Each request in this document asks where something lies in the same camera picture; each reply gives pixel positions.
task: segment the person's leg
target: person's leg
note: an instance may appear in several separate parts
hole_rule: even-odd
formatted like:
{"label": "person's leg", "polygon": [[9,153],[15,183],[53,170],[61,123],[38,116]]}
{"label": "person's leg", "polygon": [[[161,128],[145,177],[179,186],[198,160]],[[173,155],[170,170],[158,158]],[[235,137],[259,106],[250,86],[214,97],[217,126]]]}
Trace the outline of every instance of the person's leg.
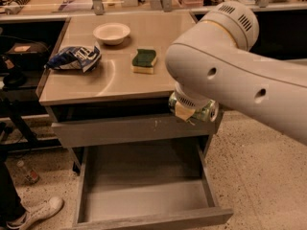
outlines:
{"label": "person's leg", "polygon": [[6,226],[6,221],[18,219],[26,212],[20,201],[7,167],[0,161],[0,226]]}

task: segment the sponge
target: sponge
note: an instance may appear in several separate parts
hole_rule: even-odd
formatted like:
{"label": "sponge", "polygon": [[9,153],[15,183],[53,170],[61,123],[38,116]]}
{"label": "sponge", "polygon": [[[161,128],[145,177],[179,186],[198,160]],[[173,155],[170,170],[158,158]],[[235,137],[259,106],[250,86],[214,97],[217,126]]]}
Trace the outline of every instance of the sponge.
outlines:
{"label": "sponge", "polygon": [[132,61],[133,73],[154,73],[154,64],[156,63],[155,50],[138,49],[137,55]]}

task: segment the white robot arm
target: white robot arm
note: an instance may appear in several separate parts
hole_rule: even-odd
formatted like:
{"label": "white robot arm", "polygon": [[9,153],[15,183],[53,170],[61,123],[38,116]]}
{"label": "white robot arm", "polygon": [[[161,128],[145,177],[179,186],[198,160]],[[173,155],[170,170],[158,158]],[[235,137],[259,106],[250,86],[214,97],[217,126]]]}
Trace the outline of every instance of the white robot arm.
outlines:
{"label": "white robot arm", "polygon": [[307,145],[307,66],[250,53],[258,34],[238,2],[210,11],[168,49],[177,99],[195,109],[215,100]]}

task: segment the shoe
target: shoe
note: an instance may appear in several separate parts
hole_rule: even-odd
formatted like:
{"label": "shoe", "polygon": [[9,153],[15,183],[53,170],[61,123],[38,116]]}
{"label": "shoe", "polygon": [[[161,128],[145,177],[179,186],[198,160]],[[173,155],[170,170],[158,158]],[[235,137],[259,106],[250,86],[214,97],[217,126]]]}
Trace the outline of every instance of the shoe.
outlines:
{"label": "shoe", "polygon": [[23,222],[17,223],[10,221],[7,222],[7,226],[9,229],[26,230],[38,220],[48,219],[54,216],[57,212],[60,211],[63,204],[64,200],[61,197],[51,197],[48,201],[44,201],[37,206],[27,208]]}

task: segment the terrazzo floor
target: terrazzo floor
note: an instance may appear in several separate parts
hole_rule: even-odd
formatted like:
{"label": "terrazzo floor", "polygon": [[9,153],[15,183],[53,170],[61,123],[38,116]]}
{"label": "terrazzo floor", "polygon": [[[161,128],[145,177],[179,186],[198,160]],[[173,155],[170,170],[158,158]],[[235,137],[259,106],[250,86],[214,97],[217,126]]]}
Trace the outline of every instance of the terrazzo floor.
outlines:
{"label": "terrazzo floor", "polygon": [[[38,136],[50,132],[43,126],[35,128]],[[35,185],[26,184],[15,165],[21,155],[40,175]],[[234,215],[227,224],[199,229],[307,229],[306,146],[236,111],[227,111],[205,160],[220,205],[232,208]],[[57,215],[31,230],[71,226],[79,177],[72,171],[66,149],[11,153],[7,166],[24,205],[54,195],[65,200]]]}

